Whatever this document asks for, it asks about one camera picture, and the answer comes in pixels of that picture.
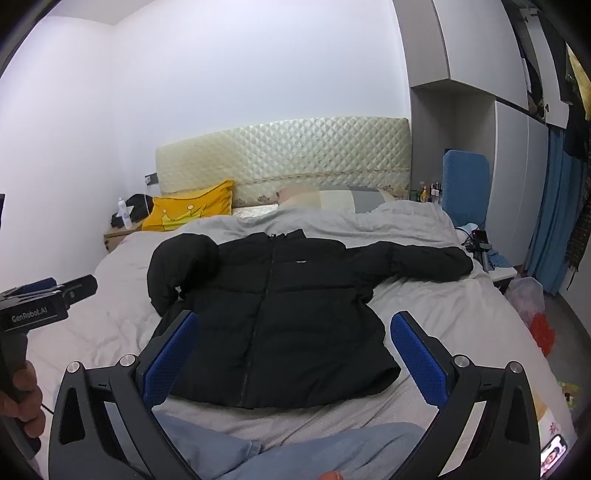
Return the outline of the person's left hand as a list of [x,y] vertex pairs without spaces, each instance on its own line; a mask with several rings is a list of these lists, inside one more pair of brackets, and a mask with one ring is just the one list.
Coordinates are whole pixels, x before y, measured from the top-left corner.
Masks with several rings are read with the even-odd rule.
[[42,409],[42,391],[30,361],[26,361],[24,367],[14,373],[13,386],[21,394],[21,399],[15,401],[1,392],[1,415],[22,421],[28,437],[40,437],[45,430],[46,416]]

